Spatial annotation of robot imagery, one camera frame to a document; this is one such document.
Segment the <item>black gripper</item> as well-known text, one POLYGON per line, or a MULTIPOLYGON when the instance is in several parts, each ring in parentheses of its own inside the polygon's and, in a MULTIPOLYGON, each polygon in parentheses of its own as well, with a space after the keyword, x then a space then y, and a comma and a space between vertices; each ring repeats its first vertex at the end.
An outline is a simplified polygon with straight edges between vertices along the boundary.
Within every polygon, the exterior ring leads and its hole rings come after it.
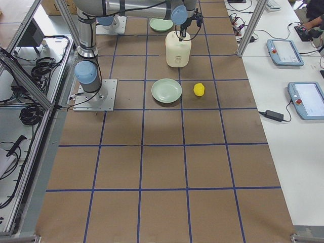
POLYGON ((179 32, 179 41, 182 41, 182 38, 186 38, 186 32, 187 32, 187 24, 181 24, 180 25, 180 32, 179 32))

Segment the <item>person's hand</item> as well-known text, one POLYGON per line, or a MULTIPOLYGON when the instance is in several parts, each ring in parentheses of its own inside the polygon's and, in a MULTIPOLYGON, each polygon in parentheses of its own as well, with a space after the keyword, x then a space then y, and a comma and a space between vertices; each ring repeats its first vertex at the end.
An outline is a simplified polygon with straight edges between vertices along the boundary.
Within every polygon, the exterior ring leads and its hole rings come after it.
POLYGON ((310 30, 313 28, 313 23, 311 21, 303 23, 303 26, 306 30, 310 30))

